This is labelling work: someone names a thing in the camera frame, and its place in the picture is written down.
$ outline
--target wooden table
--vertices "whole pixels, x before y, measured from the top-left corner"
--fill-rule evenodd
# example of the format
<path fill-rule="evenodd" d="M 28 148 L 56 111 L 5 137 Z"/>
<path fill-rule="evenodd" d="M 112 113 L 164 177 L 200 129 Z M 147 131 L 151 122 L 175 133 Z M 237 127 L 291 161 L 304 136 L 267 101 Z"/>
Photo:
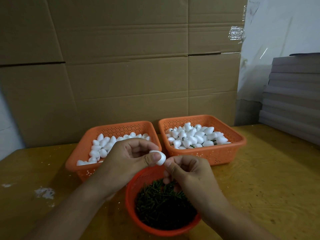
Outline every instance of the wooden table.
<path fill-rule="evenodd" d="M 320 239 L 320 150 L 266 125 L 235 127 L 247 138 L 233 162 L 213 166 L 230 202 L 281 239 Z M 76 144 L 17 150 L 0 161 L 0 239 L 20 239 L 81 182 L 64 168 Z M 35 190 L 55 190 L 54 199 Z M 129 217 L 122 189 L 81 239 L 162 239 Z M 171 239 L 220 239 L 204 222 Z"/>

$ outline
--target perforated basket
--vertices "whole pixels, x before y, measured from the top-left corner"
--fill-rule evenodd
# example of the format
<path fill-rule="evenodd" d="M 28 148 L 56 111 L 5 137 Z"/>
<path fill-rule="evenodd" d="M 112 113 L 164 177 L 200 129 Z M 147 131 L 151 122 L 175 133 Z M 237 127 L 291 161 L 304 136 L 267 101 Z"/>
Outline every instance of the perforated basket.
<path fill-rule="evenodd" d="M 138 172 L 127 185 L 126 192 L 125 192 L 125 206 L 128 210 L 130 217 L 143 230 L 157 236 L 172 237 L 172 236 L 183 234 L 191 230 L 193 227 L 195 227 L 201 220 L 200 215 L 197 214 L 194 220 L 190 222 L 187 226 L 184 226 L 176 230 L 165 231 L 165 230 L 154 229 L 152 227 L 145 225 L 143 222 L 139 220 L 134 210 L 135 199 L 137 197 L 137 194 L 142 189 L 142 187 L 144 187 L 144 184 L 149 185 L 154 180 L 162 179 L 164 170 L 165 170 L 164 166 L 154 166 L 154 167 L 145 168 L 140 172 Z"/>
<path fill-rule="evenodd" d="M 225 145 L 213 145 L 208 147 L 192 148 L 192 149 L 175 149 L 170 146 L 167 137 L 166 130 L 174 127 L 183 127 L 185 123 L 191 122 L 192 126 L 200 124 L 202 126 L 213 126 L 215 131 L 220 131 L 224 136 L 230 141 L 230 144 Z M 172 156 L 178 155 L 194 155 L 198 157 L 205 158 L 209 161 L 210 165 L 224 164 L 231 162 L 238 149 L 241 146 L 246 145 L 246 138 L 232 129 L 230 126 L 226 125 L 222 121 L 218 120 L 214 116 L 210 115 L 195 115 L 195 116 L 185 116 L 162 119 L 159 121 L 159 129 L 161 132 L 164 145 L 168 150 L 168 154 Z"/>
<path fill-rule="evenodd" d="M 89 160 L 89 152 L 91 151 L 92 141 L 95 140 L 101 133 L 104 137 L 119 137 L 124 136 L 125 134 L 130 134 L 131 132 L 134 132 L 137 135 L 147 133 L 150 136 L 150 141 L 156 144 L 160 151 L 162 150 L 157 133 L 152 123 L 149 121 L 102 125 L 89 129 L 83 135 L 77 147 L 73 150 L 70 157 L 66 161 L 66 169 L 71 172 L 76 172 L 79 178 L 84 182 L 101 165 L 101 163 L 95 163 L 77 166 L 78 160 Z"/>

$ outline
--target forearm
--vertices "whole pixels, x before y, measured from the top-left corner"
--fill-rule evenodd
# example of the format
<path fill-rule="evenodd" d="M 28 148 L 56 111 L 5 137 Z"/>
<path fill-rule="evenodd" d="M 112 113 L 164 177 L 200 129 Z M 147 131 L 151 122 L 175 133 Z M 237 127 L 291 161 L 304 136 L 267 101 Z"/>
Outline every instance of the forearm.
<path fill-rule="evenodd" d="M 278 240 L 231 205 L 210 208 L 205 221 L 224 240 Z"/>
<path fill-rule="evenodd" d="M 25 240 L 79 239 L 104 202 L 105 198 L 90 184 L 82 184 L 50 212 Z"/>

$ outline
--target clear plastic tape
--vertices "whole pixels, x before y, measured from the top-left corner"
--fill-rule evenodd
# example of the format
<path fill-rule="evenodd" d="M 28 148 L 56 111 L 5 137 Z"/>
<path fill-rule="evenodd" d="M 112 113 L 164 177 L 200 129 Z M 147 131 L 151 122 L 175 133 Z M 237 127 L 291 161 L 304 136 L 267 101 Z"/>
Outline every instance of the clear plastic tape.
<path fill-rule="evenodd" d="M 239 26 L 232 26 L 229 31 L 230 40 L 240 40 L 239 44 L 243 42 L 244 39 L 244 29 Z"/>
<path fill-rule="evenodd" d="M 247 5 L 243 7 L 242 22 L 246 21 Z"/>

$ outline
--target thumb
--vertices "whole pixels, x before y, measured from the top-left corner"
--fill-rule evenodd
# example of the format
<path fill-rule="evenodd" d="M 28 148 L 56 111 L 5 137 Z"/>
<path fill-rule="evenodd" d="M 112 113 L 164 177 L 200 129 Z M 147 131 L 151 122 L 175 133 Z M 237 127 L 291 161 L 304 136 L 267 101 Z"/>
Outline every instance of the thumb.
<path fill-rule="evenodd" d="M 178 164 L 174 161 L 166 160 L 164 162 L 164 167 L 171 174 L 171 176 L 182 185 L 184 178 L 187 175 L 187 172 L 183 170 Z"/>
<path fill-rule="evenodd" d="M 136 158 L 135 167 L 137 172 L 146 168 L 146 167 L 152 167 L 154 166 L 157 161 L 161 159 L 161 154 L 158 152 L 152 152 L 145 154 L 141 157 Z"/>

